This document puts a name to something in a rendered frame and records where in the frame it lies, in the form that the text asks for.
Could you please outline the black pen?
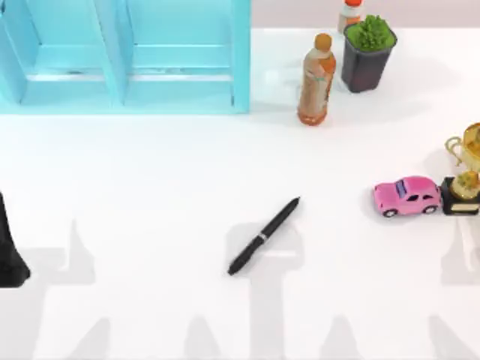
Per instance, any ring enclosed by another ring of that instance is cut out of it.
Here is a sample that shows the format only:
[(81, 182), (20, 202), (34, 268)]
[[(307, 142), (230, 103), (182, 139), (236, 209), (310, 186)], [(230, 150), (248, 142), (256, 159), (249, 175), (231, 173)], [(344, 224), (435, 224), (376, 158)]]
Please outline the black pen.
[(252, 238), (249, 243), (232, 260), (227, 274), (233, 276), (240, 272), (251, 260), (256, 251), (261, 248), (290, 217), (300, 203), (300, 196), (291, 199), (264, 227)]

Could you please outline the orange tea bottle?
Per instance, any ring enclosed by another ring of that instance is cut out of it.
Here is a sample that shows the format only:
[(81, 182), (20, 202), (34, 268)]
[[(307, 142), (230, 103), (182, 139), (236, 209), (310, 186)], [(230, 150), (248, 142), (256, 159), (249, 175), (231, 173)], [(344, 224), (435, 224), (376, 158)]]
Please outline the orange tea bottle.
[(297, 106), (297, 116), (303, 124), (317, 126), (326, 118), (336, 67), (332, 37), (326, 33), (317, 34), (312, 49), (303, 61), (301, 94)]

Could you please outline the light blue rack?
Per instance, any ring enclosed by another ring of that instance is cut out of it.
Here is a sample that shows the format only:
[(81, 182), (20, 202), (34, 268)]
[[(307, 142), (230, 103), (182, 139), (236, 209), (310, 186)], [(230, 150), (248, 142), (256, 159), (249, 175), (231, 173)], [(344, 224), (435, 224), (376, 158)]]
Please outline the light blue rack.
[(0, 0), (0, 114), (250, 108), (251, 0)]

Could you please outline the pink toy car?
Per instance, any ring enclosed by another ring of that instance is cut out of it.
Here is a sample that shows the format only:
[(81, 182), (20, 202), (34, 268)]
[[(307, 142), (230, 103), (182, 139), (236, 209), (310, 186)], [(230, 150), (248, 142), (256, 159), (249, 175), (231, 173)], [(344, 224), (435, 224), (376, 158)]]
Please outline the pink toy car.
[(385, 218), (431, 214), (442, 205), (440, 188), (432, 179), (420, 175), (376, 184), (372, 194), (377, 211)]

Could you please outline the dark pot with green plant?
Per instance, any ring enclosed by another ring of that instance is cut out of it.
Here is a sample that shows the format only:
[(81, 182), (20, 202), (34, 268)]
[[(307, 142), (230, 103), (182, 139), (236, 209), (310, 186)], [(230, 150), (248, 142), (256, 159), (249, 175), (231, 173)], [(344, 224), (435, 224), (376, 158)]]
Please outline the dark pot with green plant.
[(352, 93), (374, 90), (398, 42), (397, 35), (379, 15), (348, 25), (344, 31), (341, 79)]

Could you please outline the white bottle with orange cap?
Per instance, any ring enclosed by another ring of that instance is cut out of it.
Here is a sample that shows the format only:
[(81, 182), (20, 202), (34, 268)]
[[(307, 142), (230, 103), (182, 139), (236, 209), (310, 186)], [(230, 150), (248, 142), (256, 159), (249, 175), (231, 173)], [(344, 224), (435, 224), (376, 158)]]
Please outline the white bottle with orange cap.
[(362, 6), (364, 0), (343, 0), (343, 7), (340, 10), (337, 30), (340, 34), (352, 24), (362, 21)]

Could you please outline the gold trophy on black base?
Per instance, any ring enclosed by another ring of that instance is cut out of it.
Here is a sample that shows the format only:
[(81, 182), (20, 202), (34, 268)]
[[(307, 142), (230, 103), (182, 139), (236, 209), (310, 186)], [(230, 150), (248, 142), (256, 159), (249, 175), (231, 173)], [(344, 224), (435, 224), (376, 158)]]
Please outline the gold trophy on black base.
[(445, 177), (441, 186), (444, 215), (477, 215), (480, 212), (480, 122), (471, 124), (463, 136), (445, 141), (445, 149), (466, 170)]

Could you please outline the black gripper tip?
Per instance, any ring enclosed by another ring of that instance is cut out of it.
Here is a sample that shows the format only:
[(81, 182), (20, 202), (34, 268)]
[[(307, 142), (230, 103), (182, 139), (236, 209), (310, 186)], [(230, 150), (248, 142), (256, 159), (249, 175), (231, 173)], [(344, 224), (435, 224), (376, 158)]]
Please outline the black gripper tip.
[(14, 244), (0, 192), (0, 289), (21, 287), (30, 277), (30, 268)]

